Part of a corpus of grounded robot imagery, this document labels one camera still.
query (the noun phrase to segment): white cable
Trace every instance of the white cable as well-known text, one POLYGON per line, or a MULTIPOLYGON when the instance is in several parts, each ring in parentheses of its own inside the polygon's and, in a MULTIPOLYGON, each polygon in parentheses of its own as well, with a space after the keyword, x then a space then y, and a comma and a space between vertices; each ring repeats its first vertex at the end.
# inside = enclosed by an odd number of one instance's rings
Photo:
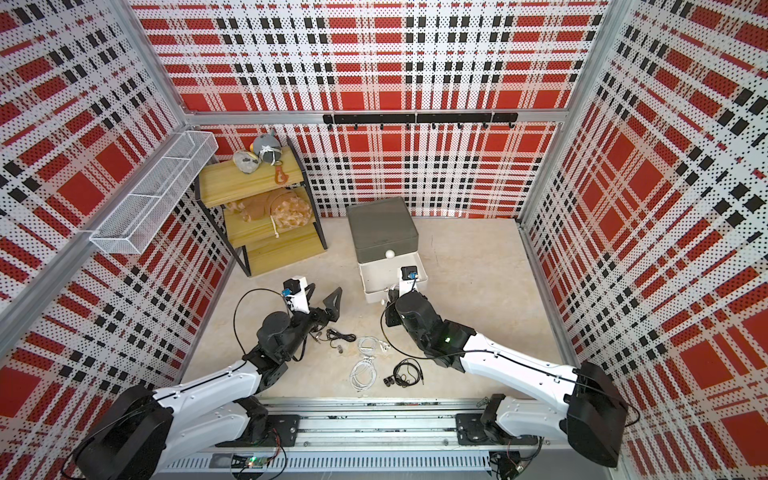
POLYGON ((374 336, 361 336, 357 339, 357 349, 365 356, 373 356, 376 353, 376 343, 379 341, 374 336))
POLYGON ((373 366, 372 357, 367 356, 352 367, 352 372, 349 374, 349 383, 352 384, 352 388, 356 391, 362 392, 363 390, 371 388, 375 381, 376 368, 373 366), (370 377, 370 380, 366 382, 361 381, 359 376, 362 374, 367 374, 370 377))
POLYGON ((357 349, 364 356, 373 356, 376 353, 376 344, 379 344, 382 352, 389 350, 389 344, 383 340, 379 340, 374 336, 361 336, 357 339, 357 349))

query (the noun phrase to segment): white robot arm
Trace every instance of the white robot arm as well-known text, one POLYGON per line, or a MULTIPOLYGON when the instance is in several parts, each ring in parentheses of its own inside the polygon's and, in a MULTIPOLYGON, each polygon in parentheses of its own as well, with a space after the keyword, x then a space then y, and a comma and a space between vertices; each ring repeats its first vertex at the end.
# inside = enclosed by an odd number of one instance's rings
POLYGON ((266 409, 254 397, 274 384, 310 332, 339 318, 341 288, 310 308, 314 284, 283 283, 288 312, 274 312, 257 332, 258 345, 241 361, 193 382, 150 392, 123 392, 73 451, 88 480, 147 480, 173 461, 227 441, 264 439, 266 409))
POLYGON ((387 326, 403 325, 415 344, 440 366, 487 376, 539 401, 539 411, 515 411, 515 400, 494 394, 482 416, 485 434, 506 445, 520 435, 567 439, 600 465, 615 467, 628 404, 603 370, 556 365, 499 345, 460 323, 445 320, 418 288, 414 266, 404 266, 399 290, 389 291, 382 315, 387 326))

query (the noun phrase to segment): gray box lid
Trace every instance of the gray box lid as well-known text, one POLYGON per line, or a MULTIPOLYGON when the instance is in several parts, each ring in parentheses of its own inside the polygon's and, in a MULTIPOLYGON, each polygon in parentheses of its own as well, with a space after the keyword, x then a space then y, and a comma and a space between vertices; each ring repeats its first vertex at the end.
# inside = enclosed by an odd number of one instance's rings
POLYGON ((359 263, 386 258, 387 250, 402 255, 419 249, 419 232, 402 197, 350 205, 346 216, 359 263))

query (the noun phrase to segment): white box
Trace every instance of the white box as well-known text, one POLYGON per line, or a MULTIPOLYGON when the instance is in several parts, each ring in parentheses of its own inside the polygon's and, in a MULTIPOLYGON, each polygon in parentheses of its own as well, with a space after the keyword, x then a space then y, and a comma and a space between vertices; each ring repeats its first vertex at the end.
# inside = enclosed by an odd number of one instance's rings
POLYGON ((398 284, 400 268, 416 265, 419 269, 419 278, 416 280, 416 289, 424 292, 427 288, 427 272, 424 270, 422 259, 418 252, 404 253, 393 258, 384 258, 368 263, 358 263, 362 288, 366 293, 366 302, 379 303, 387 300, 386 291, 398 284))

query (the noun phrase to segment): ventilated metal cover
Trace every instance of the ventilated metal cover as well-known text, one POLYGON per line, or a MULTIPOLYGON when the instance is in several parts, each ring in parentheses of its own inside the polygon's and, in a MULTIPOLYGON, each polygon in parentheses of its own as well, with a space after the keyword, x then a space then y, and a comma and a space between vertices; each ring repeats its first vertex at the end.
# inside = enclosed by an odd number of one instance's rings
MULTIPOLYGON (((267 456, 266 452, 238 455, 267 456)), ((162 473, 230 471, 232 454, 199 453, 170 464, 162 473)), ((483 472, 491 469, 488 451, 464 452, 290 452, 266 468, 249 468, 246 473, 279 472, 483 472)))

